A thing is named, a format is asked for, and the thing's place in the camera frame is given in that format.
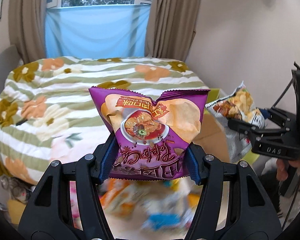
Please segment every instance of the metal screw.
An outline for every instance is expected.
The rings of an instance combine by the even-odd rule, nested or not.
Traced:
[[[214,156],[211,155],[211,154],[208,154],[208,155],[206,155],[206,160],[209,161],[209,162],[211,162],[211,161],[214,160]]]
[[[240,166],[245,168],[248,166],[248,163],[245,161],[242,161],[242,162],[240,162]]]
[[[84,157],[87,161],[92,160],[93,159],[93,154],[89,153]]]
[[[58,160],[52,161],[52,162],[51,162],[51,166],[52,166],[52,167],[56,167],[56,166],[59,165],[59,163],[60,163],[60,161],[58,161]]]

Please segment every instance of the human hand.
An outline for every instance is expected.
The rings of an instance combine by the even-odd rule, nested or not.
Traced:
[[[288,173],[285,170],[285,164],[282,159],[277,159],[277,180],[285,181],[288,178]],[[289,161],[289,164],[294,168],[300,167],[300,160],[298,161]]]

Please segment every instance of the bed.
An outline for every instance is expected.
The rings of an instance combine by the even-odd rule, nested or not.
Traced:
[[[91,100],[91,86],[153,99],[165,90],[207,88],[185,63],[171,59],[59,57],[11,70],[1,81],[0,175],[32,185],[51,161],[77,161],[106,141],[109,131]]]

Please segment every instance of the blue gripper pad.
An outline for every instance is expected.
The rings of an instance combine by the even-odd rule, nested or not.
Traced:
[[[119,150],[118,142],[115,137],[112,138],[110,143],[108,143],[107,141],[103,147],[107,146],[107,149],[102,148],[102,152],[106,152],[104,153],[104,157],[102,158],[102,161],[100,163],[99,180],[101,183],[103,183],[109,177],[110,171],[117,158]]]
[[[186,162],[186,167],[190,174],[190,178],[197,185],[200,185],[201,177],[200,177],[200,172],[199,172],[199,164],[197,162],[197,159],[194,156],[194,153],[193,153],[194,150],[197,150],[197,149],[196,149],[195,145],[193,143],[191,143],[185,152],[185,162]]]

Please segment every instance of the light blue cloth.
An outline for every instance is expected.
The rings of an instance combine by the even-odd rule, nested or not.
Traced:
[[[150,5],[47,9],[47,57],[143,57]]]

